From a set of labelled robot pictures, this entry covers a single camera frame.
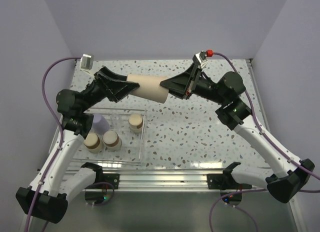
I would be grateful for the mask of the beige plastic cup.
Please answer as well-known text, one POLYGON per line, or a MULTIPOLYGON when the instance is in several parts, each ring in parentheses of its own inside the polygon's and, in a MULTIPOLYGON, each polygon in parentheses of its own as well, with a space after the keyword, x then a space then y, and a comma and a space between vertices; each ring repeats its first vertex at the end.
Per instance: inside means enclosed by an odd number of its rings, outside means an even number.
POLYGON ((163 104, 168 98, 169 90, 162 87, 160 83, 165 81, 167 78, 168 77, 166 76, 129 74, 127 76, 127 81, 139 84, 139 88, 135 89, 130 94, 142 99, 163 104))

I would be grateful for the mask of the clear glass cup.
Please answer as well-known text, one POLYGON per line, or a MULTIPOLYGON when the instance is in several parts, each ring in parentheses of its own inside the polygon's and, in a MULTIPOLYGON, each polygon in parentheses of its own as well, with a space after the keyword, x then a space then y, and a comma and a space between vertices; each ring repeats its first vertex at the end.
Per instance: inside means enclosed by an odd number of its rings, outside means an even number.
POLYGON ((123 126, 123 120, 120 114, 113 113, 110 115, 111 125, 114 129, 121 128, 123 126))

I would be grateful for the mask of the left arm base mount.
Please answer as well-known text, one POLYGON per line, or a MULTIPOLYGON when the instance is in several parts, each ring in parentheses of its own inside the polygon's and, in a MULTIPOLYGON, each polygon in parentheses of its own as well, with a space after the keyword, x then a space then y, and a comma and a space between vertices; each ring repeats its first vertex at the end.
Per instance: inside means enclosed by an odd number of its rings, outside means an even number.
POLYGON ((114 189, 119 188, 120 175, 118 173, 104 173, 100 175, 95 182, 88 187, 87 189, 114 189))

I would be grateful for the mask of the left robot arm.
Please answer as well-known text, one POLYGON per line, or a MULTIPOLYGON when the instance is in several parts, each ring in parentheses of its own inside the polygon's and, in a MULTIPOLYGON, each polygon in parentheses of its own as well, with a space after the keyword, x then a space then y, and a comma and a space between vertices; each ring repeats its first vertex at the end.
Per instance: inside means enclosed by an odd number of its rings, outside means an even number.
POLYGON ((54 224, 60 222, 77 194, 88 187, 96 189, 107 184, 102 167, 88 162, 70 180, 65 183, 62 180, 75 152, 92 129, 94 116, 86 111, 103 99, 117 103, 139 87, 139 83, 103 67, 83 91, 63 89, 57 94, 57 111, 62 115, 58 121, 60 138, 38 175, 15 195, 27 215, 27 227, 31 217, 54 224))

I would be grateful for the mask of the purple plastic cup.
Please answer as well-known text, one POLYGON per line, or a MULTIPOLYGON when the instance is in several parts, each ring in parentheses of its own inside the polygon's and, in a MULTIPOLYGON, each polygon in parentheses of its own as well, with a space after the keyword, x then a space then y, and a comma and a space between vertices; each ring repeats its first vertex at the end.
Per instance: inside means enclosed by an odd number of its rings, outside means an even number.
POLYGON ((103 135, 110 129, 110 124, 100 113, 94 113, 92 128, 97 134, 103 135))

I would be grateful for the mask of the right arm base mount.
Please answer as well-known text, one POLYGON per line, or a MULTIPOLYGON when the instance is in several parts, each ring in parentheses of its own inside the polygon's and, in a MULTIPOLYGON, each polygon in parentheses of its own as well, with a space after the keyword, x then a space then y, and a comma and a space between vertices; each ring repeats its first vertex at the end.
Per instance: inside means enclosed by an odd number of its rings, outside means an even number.
POLYGON ((206 175, 207 187, 209 190, 239 190, 252 189, 252 185, 236 182, 230 175, 223 173, 208 173, 206 175))

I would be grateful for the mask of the steel cup front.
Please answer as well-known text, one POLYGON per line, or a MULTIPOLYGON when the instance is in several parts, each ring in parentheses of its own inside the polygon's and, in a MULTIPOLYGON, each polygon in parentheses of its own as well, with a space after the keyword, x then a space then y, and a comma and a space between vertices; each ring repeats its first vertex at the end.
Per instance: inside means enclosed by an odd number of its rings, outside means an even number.
POLYGON ((102 136, 102 140, 106 146, 106 149, 111 152, 119 151, 122 147, 121 138, 113 130, 105 132, 102 136))

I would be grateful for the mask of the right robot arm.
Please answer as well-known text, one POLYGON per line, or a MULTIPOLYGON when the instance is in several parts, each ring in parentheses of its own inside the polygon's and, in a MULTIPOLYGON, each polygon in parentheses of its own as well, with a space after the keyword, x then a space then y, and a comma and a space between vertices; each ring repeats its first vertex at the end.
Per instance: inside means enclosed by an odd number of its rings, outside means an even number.
POLYGON ((160 86, 180 99, 187 100, 195 94, 220 105, 216 110, 220 122, 245 139, 270 167, 263 173, 258 168, 233 162, 222 171, 220 179, 214 179, 219 189, 235 189, 243 184, 256 186, 267 190, 279 202, 287 203, 308 182, 315 164, 294 155, 263 127, 253 106, 240 97, 246 87, 237 71, 229 71, 213 82, 199 66, 192 64, 183 73, 161 81, 160 86))

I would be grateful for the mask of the steel cup with cork base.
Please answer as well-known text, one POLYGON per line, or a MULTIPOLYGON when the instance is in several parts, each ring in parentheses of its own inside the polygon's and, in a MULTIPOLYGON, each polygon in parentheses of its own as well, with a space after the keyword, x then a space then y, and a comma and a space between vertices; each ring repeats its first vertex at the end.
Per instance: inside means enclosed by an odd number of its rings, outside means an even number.
POLYGON ((138 113, 133 113, 128 118, 129 128, 133 133, 140 133, 143 129, 143 117, 138 113))

